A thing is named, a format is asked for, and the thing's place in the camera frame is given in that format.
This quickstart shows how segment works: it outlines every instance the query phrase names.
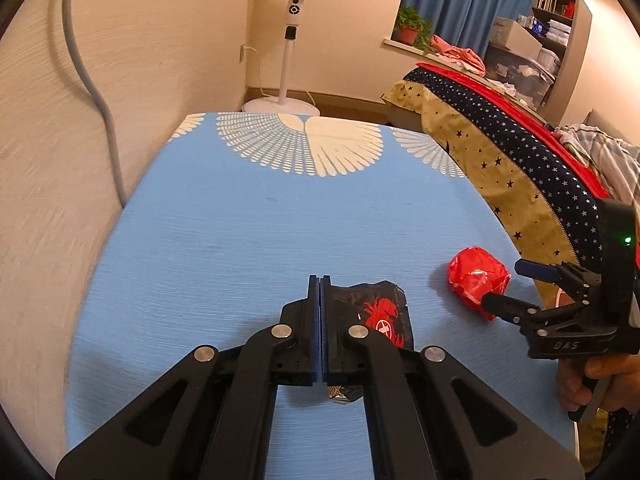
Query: stack of white towels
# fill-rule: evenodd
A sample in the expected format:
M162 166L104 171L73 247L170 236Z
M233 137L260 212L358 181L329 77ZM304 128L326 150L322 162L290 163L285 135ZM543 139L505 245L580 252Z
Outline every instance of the stack of white towels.
M571 27L569 27L569 25L556 22L556 20L551 20L549 22L549 32L546 36L550 40L567 46L569 43L569 34L571 34Z

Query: red plastic bag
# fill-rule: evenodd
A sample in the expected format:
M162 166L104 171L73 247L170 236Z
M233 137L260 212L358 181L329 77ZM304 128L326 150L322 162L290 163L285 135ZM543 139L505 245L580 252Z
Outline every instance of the red plastic bag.
M449 263L449 287L469 308L488 321L495 316L484 311L482 297L488 292L503 294L511 275L507 268L480 247L461 250Z

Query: metal rivet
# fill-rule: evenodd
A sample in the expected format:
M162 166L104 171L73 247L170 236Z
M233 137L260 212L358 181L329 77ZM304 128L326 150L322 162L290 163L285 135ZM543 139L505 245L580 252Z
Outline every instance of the metal rivet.
M444 353L444 350L439 346L429 346L424 349L424 356L428 361L431 361L433 363L441 363L444 361L444 357L446 356L446 354Z
M366 326L362 325L351 325L349 327L349 335L356 339L362 339L369 335L369 329Z
M291 327L289 325L276 325L271 329L271 335L279 339L289 337L291 335Z
M211 361L215 354L216 354L216 351L210 346L201 346L200 348L196 348L196 351L193 353L193 356L196 358L196 361L205 363L207 361Z

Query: terracotta pot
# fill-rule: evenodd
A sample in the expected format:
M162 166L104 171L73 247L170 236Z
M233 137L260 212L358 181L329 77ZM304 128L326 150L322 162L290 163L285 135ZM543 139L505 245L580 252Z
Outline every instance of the terracotta pot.
M419 30L414 28L401 28L398 30L398 41L407 45L412 45L420 34Z

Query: blue table surface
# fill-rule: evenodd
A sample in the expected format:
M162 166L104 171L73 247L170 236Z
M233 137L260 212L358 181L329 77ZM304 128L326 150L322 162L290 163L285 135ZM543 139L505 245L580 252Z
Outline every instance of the blue table surface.
M416 349L443 346L573 450L555 363L527 358L516 327L485 322L447 288L447 264L463 248L485 248L512 274L518 252L472 184L444 171L448 159L429 137L378 126L378 160L320 177L240 156L218 131L229 117L206 114L166 145L104 249L72 343L70 448L191 349L243 344L305 297L310 274L329 274L341 286L397 283ZM427 143L428 164L401 146L407 139ZM533 282L515 274L507 293L540 302ZM322 384L281 386L266 477L372 479L362 401L334 404Z

